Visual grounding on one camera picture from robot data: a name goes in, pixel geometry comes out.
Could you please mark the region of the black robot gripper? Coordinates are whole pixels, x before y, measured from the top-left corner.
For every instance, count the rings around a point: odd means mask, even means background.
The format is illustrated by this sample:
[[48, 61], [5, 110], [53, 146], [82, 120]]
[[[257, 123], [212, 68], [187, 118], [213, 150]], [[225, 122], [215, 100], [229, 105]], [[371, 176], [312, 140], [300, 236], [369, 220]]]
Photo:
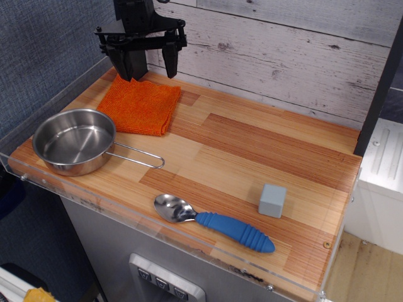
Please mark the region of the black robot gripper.
[[153, 1], [115, 1], [114, 8], [116, 21], [98, 26], [95, 35], [119, 76], [128, 82], [133, 77], [126, 52], [162, 49], [167, 77], [175, 77], [179, 51], [187, 46], [186, 22], [159, 15]]

